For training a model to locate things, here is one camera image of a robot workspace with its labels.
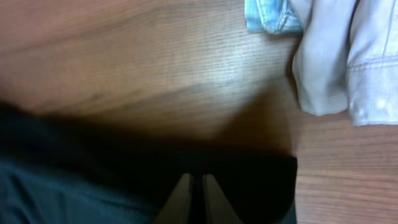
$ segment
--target black fabric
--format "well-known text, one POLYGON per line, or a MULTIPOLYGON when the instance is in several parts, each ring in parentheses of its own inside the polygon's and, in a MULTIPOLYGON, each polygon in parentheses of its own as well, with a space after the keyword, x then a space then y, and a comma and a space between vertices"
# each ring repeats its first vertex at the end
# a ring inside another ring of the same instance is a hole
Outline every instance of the black fabric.
POLYGON ((150 223, 187 172, 213 174, 246 224, 281 220, 294 202, 294 157, 73 123, 0 107, 0 223, 150 223))

